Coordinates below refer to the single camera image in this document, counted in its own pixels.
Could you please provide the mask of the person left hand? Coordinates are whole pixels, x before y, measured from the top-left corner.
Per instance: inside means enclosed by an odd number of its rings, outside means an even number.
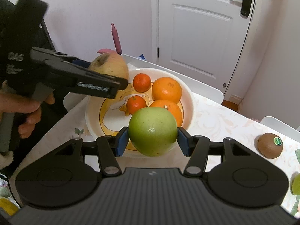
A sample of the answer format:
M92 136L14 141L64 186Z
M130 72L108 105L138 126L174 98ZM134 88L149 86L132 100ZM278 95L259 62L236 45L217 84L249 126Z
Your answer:
M45 102L53 105L55 103L54 95L50 93L43 102L39 102L8 92L7 88L7 81L1 81L1 121L4 113L15 113L25 116L21 118L23 121L18 127L14 126L15 129L12 130L12 133L21 139L28 138L35 129L35 125L41 121L41 104Z

